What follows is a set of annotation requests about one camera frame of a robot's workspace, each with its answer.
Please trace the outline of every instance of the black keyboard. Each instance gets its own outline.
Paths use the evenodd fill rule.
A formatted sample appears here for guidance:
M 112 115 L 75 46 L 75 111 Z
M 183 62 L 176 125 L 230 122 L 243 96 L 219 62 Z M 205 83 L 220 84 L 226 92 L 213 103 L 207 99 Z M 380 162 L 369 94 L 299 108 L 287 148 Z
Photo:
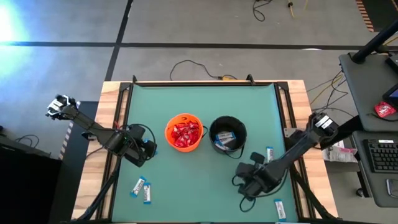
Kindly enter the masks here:
M 380 143 L 379 140 L 364 140 L 373 172 L 398 174 L 398 144 Z

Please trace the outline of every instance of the red candy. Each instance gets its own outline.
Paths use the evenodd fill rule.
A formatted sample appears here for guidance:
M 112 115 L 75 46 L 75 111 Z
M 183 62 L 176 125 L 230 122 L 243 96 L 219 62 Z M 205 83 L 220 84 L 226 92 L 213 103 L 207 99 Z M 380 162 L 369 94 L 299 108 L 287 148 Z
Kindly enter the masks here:
M 377 115 L 379 115 L 379 117 L 381 118 L 390 114 L 394 114 L 396 112 L 396 110 L 391 105 L 389 105 L 384 101 L 374 106 L 374 110 L 376 111 Z
M 174 145 L 177 147 L 188 147 L 199 140 L 199 124 L 189 121 L 179 123 L 174 126 L 172 138 L 175 139 Z

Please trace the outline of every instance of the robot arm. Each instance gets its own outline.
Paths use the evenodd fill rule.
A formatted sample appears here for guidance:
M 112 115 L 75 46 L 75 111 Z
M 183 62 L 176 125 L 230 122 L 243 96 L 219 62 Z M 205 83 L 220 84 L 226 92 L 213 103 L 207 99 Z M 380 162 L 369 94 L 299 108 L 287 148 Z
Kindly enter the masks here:
M 295 144 L 279 159 L 263 164 L 264 156 L 252 153 L 254 165 L 241 162 L 236 168 L 236 176 L 244 181 L 244 184 L 239 185 L 238 192 L 248 200 L 253 200 L 261 192 L 272 191 L 281 183 L 286 170 L 297 159 L 319 142 L 333 138 L 337 134 L 337 127 L 325 113 L 313 113 L 308 119 L 306 130 L 293 134 Z
M 156 144 L 152 141 L 144 142 L 142 136 L 145 129 L 139 125 L 132 125 L 129 130 L 104 128 L 78 110 L 79 102 L 66 95 L 57 95 L 47 107 L 46 116 L 52 119 L 71 120 L 91 135 L 96 136 L 98 142 L 109 152 L 118 157 L 125 157 L 136 166 L 142 166 L 146 160 L 155 154 Z

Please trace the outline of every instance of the black floor stripe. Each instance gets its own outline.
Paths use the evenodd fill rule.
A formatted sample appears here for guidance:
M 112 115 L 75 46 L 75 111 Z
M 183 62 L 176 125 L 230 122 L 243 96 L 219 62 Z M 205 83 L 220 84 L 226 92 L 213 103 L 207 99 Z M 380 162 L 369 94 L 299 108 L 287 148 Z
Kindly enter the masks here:
M 278 49 L 278 50 L 359 50 L 362 45 L 290 45 L 290 44 L 190 44 L 190 43 L 121 43 L 120 47 L 189 48 L 189 49 Z M 391 46 L 389 50 L 398 50 Z
M 113 49 L 111 61 L 109 62 L 108 70 L 106 71 L 105 80 L 104 80 L 105 82 L 112 80 L 113 70 L 116 65 L 116 60 L 118 59 L 119 50 L 120 50 L 119 44 L 123 40 L 124 31 L 126 30 L 127 22 L 129 20 L 129 14 L 130 14 L 131 7 L 132 7 L 132 0 L 128 0 L 126 8 L 124 10 L 122 23 L 120 24 L 118 37 L 116 38 L 116 46 Z
M 0 46 L 23 47 L 114 47 L 111 42 L 37 42 L 37 41 L 10 41 L 0 42 Z
M 106 75 L 105 75 L 105 80 L 104 80 L 105 82 L 112 80 L 113 70 L 114 70 L 114 67 L 116 65 L 116 61 L 118 59 L 118 55 L 119 55 L 119 49 L 120 49 L 119 46 L 116 46 L 113 49 L 112 56 L 111 56 L 111 61 L 109 62 L 108 70 L 106 71 Z

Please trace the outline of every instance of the black bucket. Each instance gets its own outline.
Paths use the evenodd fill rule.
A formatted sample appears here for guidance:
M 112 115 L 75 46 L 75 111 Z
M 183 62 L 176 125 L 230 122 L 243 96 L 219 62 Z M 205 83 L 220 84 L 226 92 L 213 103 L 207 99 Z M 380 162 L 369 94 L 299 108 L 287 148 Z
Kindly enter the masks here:
M 228 143 L 229 144 L 228 150 L 220 149 L 215 144 L 216 135 L 228 132 L 233 132 L 236 139 Z M 226 154 L 227 156 L 231 157 L 230 154 L 242 149 L 241 155 L 239 157 L 231 157 L 231 158 L 239 159 L 242 156 L 244 150 L 244 143 L 246 142 L 247 132 L 246 132 L 246 127 L 240 120 L 232 116 L 221 116 L 215 119 L 210 125 L 209 136 L 210 136 L 211 145 L 213 146 L 216 152 L 221 154 Z

